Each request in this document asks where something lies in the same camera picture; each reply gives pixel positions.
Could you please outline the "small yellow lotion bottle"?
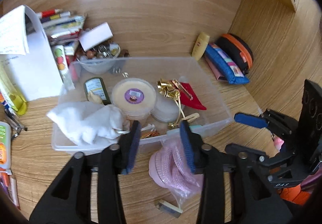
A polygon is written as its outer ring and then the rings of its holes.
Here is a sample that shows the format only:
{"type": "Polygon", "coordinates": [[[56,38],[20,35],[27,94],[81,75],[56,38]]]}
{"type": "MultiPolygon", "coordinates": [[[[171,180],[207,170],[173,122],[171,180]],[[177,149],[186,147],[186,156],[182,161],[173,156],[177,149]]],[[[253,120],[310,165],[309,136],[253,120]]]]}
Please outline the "small yellow lotion bottle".
{"type": "Polygon", "coordinates": [[[191,53],[191,56],[196,61],[199,61],[202,58],[209,41],[210,41],[210,36],[207,33],[201,32],[199,34],[191,53]]]}

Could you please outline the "dark green glass bottle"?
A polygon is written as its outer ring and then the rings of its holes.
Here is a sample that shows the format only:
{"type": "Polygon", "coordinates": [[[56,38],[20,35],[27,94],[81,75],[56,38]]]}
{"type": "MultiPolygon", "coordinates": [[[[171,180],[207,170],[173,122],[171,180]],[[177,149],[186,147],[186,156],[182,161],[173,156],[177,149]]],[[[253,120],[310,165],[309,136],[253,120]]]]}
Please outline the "dark green glass bottle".
{"type": "Polygon", "coordinates": [[[111,104],[105,83],[101,77],[93,77],[85,81],[84,90],[89,102],[104,105],[111,104]]]}

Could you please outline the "beige tub purple label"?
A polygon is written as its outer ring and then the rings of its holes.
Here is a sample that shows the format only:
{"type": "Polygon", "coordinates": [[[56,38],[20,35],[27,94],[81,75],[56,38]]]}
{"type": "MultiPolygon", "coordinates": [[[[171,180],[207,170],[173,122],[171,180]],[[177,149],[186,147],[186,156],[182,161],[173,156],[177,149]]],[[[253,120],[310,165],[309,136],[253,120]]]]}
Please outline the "beige tub purple label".
{"type": "Polygon", "coordinates": [[[129,120],[146,119],[157,101],[153,86],[139,78],[118,82],[111,92],[111,101],[129,120]]]}

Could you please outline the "lip balm sticks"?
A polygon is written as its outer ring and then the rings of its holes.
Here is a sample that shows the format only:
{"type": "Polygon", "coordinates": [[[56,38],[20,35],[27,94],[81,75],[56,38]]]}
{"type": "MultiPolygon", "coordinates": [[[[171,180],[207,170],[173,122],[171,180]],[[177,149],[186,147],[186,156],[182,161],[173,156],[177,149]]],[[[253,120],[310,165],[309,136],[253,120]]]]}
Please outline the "lip balm sticks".
{"type": "Polygon", "coordinates": [[[1,184],[16,208],[20,209],[17,181],[11,170],[1,169],[1,184]]]}

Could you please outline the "bowl of marbles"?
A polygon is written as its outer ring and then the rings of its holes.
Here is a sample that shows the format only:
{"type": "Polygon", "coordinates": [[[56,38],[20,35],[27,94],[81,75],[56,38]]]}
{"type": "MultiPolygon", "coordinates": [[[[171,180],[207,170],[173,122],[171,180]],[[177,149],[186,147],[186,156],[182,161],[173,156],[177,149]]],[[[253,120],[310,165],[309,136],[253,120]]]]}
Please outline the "bowl of marbles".
{"type": "Polygon", "coordinates": [[[91,59],[87,55],[82,55],[77,61],[86,71],[98,75],[111,70],[121,53],[121,48],[116,43],[100,44],[89,51],[94,54],[91,59]]]}

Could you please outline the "clear plastic storage bin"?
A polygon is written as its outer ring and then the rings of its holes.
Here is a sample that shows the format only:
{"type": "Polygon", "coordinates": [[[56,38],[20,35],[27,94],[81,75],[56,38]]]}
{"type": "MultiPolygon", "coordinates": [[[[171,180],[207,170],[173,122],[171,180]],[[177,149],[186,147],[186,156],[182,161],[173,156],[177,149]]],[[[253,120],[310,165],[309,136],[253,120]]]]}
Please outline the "clear plastic storage bin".
{"type": "MultiPolygon", "coordinates": [[[[58,104],[68,102],[86,101],[84,83],[93,77],[103,79],[108,96],[112,100],[112,89],[114,86],[126,78],[138,78],[149,82],[158,95],[156,82],[160,79],[177,79],[179,82],[188,83],[200,102],[207,110],[195,110],[191,107],[185,107],[185,115],[198,112],[200,117],[194,122],[194,132],[201,137],[210,137],[215,135],[221,129],[232,122],[232,116],[229,108],[223,102],[219,91],[212,84],[209,76],[202,70],[200,65],[192,57],[128,57],[117,58],[115,60],[105,61],[87,61],[85,63],[73,62],[69,71],[75,89],[66,90],[64,87],[58,99],[58,104]]],[[[162,141],[178,137],[179,130],[170,130],[168,123],[163,123],[152,116],[148,116],[146,123],[141,122],[142,127],[146,124],[154,124],[160,134],[156,137],[141,139],[139,152],[147,153],[160,149],[162,141]]],[[[53,124],[52,148],[56,151],[64,151],[69,154],[81,151],[86,155],[98,153],[107,147],[107,140],[99,139],[94,144],[88,143],[75,144],[61,132],[57,124],[53,124]]]]}

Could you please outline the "white cloth drawstring bag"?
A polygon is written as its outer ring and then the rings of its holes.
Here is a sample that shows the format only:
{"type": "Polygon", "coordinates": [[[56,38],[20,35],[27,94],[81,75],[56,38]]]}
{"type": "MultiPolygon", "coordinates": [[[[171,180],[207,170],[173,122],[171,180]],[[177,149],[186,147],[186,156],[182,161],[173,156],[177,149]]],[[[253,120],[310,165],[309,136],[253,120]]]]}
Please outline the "white cloth drawstring bag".
{"type": "Polygon", "coordinates": [[[68,102],[57,105],[47,116],[76,145],[109,146],[128,132],[130,121],[115,105],[68,102]]]}

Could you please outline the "blue fabric pouch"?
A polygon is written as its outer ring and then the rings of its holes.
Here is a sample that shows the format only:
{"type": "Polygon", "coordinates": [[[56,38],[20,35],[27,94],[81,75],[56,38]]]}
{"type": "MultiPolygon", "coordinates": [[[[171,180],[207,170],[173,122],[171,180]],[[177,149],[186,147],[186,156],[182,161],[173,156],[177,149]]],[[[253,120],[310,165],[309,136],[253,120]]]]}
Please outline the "blue fabric pouch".
{"type": "Polygon", "coordinates": [[[205,60],[217,80],[227,82],[230,85],[249,83],[249,79],[243,75],[237,64],[217,45],[207,45],[205,60]]]}

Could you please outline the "stack of books and pens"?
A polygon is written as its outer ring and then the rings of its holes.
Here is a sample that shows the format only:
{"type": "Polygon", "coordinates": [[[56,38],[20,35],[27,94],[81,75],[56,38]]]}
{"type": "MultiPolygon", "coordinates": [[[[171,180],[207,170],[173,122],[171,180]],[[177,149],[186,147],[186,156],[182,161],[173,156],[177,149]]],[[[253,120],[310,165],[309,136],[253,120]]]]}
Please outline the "stack of books and pens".
{"type": "Polygon", "coordinates": [[[87,14],[76,14],[71,11],[60,12],[40,18],[50,45],[67,44],[79,40],[87,14]]]}

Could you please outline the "fruit pattern sticker strip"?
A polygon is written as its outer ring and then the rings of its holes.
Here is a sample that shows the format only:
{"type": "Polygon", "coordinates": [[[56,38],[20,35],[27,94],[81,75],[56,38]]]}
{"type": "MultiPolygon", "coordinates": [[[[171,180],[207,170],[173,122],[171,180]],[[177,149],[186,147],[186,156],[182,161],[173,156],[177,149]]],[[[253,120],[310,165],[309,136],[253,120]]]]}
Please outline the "fruit pattern sticker strip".
{"type": "Polygon", "coordinates": [[[69,72],[63,45],[54,45],[51,47],[51,49],[66,90],[75,89],[73,80],[71,78],[71,73],[69,72]]]}

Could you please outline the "yellow green spray bottle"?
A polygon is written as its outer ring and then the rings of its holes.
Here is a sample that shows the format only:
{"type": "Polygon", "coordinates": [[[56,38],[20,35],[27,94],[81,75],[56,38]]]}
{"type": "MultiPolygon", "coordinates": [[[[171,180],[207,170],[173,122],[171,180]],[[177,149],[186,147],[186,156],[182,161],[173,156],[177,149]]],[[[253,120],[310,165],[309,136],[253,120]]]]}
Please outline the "yellow green spray bottle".
{"type": "Polygon", "coordinates": [[[27,111],[27,101],[24,96],[15,88],[8,78],[4,68],[1,66],[1,94],[7,104],[18,115],[24,115],[27,111]]]}

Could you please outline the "teal plastic tube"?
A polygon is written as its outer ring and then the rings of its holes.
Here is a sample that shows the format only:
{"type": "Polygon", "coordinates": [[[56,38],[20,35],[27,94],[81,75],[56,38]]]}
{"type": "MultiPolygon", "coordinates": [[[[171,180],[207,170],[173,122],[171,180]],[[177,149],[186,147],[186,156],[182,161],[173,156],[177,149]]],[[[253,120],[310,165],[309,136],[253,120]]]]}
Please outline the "teal plastic tube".
{"type": "MultiPolygon", "coordinates": [[[[201,133],[200,133],[200,130],[202,130],[201,125],[190,125],[189,128],[192,133],[197,133],[197,134],[201,135],[201,133]]],[[[183,129],[176,128],[176,129],[168,130],[166,132],[166,136],[167,137],[174,137],[174,138],[180,137],[181,132],[185,133],[186,132],[185,128],[183,128],[183,129]]]]}

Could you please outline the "white folded paper stand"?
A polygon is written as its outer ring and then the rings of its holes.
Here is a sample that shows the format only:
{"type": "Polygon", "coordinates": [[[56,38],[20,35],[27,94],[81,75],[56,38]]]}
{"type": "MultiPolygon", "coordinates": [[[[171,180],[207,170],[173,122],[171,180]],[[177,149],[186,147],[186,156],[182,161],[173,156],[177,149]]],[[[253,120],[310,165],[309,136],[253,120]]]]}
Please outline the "white folded paper stand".
{"type": "Polygon", "coordinates": [[[29,6],[1,17],[1,66],[28,102],[60,95],[60,72],[40,19],[29,6]]]}

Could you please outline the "green orange lotion tube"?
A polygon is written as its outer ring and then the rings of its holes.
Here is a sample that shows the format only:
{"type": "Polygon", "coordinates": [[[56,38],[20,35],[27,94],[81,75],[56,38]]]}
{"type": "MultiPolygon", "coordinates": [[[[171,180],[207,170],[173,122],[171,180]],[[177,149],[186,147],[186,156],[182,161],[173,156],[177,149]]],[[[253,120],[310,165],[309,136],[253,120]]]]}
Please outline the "green orange lotion tube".
{"type": "Polygon", "coordinates": [[[11,127],[0,122],[0,165],[2,169],[11,168],[11,127]]]}

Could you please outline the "white round plastic jar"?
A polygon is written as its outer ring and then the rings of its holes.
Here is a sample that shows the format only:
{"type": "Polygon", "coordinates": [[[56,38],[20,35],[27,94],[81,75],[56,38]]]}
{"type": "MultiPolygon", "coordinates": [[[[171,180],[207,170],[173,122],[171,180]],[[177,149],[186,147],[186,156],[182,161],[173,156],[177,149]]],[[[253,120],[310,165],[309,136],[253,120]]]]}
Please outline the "white round plastic jar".
{"type": "Polygon", "coordinates": [[[160,97],[157,99],[155,107],[151,113],[153,118],[163,123],[170,123],[177,120],[179,107],[169,98],[160,97]]]}

